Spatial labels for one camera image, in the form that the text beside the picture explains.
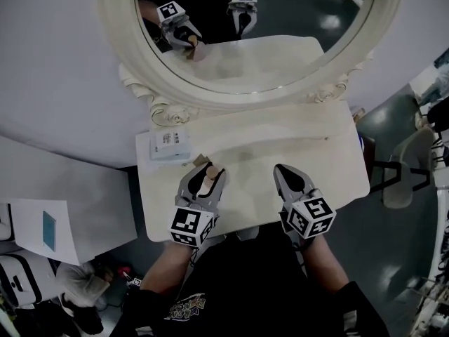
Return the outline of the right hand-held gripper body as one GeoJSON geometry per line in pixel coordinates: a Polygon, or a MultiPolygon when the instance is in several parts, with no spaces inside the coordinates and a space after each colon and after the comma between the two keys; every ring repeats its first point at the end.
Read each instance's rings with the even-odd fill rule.
{"type": "Polygon", "coordinates": [[[303,239],[311,239],[329,231],[336,210],[319,189],[312,189],[296,201],[284,202],[279,214],[286,233],[296,232],[303,239]]]}

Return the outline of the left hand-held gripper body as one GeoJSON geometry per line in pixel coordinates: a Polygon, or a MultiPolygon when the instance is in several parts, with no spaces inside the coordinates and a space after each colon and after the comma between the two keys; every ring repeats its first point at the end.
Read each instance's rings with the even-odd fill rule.
{"type": "Polygon", "coordinates": [[[172,241],[200,247],[220,217],[217,207],[219,201],[219,197],[200,199],[200,202],[176,197],[173,217],[168,219],[168,231],[172,241]]]}

